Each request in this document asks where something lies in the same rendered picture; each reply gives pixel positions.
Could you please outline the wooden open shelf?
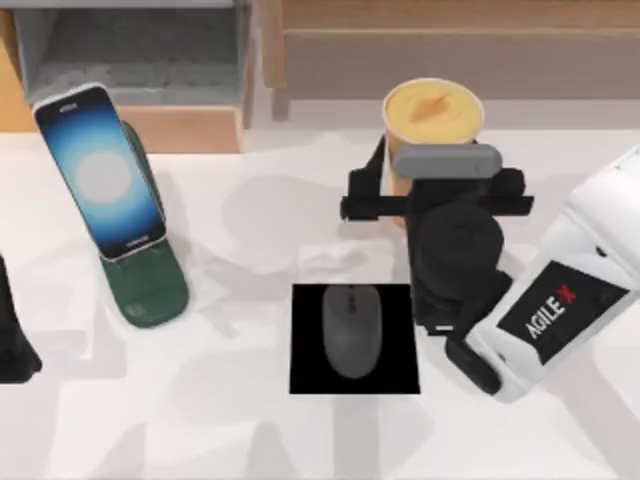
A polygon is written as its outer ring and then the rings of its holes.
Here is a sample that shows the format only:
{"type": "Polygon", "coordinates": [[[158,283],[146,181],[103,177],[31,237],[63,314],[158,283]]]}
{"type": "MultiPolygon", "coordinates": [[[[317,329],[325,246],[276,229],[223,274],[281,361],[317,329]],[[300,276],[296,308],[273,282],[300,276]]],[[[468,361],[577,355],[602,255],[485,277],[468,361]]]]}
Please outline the wooden open shelf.
{"type": "Polygon", "coordinates": [[[640,124],[640,0],[258,0],[271,115],[368,124],[394,84],[457,81],[493,125],[640,124]]]}

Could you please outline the dark green phone stand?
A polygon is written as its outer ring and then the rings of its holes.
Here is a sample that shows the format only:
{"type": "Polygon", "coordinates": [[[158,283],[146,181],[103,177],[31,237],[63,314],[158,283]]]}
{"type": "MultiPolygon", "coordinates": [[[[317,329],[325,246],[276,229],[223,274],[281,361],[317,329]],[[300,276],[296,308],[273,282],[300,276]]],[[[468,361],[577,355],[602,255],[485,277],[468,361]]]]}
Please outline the dark green phone stand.
{"type": "Polygon", "coordinates": [[[189,287],[168,238],[100,264],[119,313],[134,327],[155,328],[186,310],[189,287]]]}

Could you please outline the pale grey rounded box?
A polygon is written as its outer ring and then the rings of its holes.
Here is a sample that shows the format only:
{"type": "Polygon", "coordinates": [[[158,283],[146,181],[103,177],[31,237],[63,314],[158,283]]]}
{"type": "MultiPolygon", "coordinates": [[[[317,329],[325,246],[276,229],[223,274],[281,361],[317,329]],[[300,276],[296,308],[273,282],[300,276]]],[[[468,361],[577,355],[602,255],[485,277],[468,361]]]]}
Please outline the pale grey rounded box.
{"type": "Polygon", "coordinates": [[[403,145],[395,170],[410,179],[489,179],[503,167],[500,152],[488,144],[403,145]]]}

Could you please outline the black square mouse pad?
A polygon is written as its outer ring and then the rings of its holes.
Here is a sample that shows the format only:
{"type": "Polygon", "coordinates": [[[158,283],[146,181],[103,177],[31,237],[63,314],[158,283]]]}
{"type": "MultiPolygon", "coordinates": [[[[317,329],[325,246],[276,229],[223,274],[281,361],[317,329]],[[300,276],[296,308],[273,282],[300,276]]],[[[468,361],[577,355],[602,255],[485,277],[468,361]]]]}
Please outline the black square mouse pad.
{"type": "Polygon", "coordinates": [[[291,298],[289,392],[298,395],[412,395],[420,392],[412,303],[406,284],[366,284],[382,301],[382,352],[372,373],[349,380],[324,353],[322,298],[334,284],[295,284],[291,298]]]}

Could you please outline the orange paper cup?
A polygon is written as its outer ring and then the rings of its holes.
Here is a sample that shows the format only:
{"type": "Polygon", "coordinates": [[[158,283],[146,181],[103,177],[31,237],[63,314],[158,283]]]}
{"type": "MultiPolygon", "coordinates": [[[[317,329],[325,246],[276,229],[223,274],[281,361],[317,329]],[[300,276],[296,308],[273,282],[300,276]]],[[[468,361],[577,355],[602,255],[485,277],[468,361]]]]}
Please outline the orange paper cup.
{"type": "Polygon", "coordinates": [[[441,78],[416,78],[392,88],[382,103],[390,193],[406,196],[412,181],[396,168],[404,145],[468,144],[485,124],[481,100],[465,86],[441,78]]]}

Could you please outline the grey computer mouse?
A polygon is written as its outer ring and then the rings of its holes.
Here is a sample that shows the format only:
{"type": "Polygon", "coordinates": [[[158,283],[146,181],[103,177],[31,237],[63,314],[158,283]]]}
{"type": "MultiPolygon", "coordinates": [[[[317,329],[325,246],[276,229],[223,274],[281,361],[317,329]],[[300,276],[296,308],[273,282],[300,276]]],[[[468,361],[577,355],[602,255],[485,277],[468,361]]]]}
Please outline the grey computer mouse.
{"type": "Polygon", "coordinates": [[[329,285],[322,298],[322,337],[329,365],[356,380],[373,372],[382,352],[382,301],[366,284],[329,285]]]}

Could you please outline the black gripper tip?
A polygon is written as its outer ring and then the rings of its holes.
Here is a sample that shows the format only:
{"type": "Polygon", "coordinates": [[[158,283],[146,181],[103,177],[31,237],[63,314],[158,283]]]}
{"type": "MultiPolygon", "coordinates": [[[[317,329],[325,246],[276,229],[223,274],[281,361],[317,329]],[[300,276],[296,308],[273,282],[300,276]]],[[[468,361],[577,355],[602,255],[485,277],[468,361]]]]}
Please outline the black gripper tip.
{"type": "Polygon", "coordinates": [[[0,385],[26,383],[42,366],[18,320],[5,260],[0,254],[0,385]]]}

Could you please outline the pale wooden drawer front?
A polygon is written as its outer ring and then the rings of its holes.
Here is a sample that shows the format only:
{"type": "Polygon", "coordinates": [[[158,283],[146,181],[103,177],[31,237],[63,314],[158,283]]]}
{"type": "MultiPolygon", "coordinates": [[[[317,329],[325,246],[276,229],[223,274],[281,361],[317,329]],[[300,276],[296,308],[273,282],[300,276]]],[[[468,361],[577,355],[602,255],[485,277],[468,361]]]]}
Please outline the pale wooden drawer front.
{"type": "Polygon", "coordinates": [[[121,105],[120,118],[153,154],[240,153],[243,114],[237,107],[211,105],[121,105]]]}

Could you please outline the smartphone with blue screen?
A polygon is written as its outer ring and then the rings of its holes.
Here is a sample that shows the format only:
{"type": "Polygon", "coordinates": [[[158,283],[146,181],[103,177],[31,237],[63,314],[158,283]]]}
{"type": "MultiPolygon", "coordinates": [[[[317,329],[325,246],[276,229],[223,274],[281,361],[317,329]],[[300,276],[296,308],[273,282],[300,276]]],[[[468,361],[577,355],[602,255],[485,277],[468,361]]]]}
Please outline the smartphone with blue screen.
{"type": "Polygon", "coordinates": [[[157,195],[103,85],[41,100],[32,114],[101,257],[115,261],[165,239],[157,195]]]}

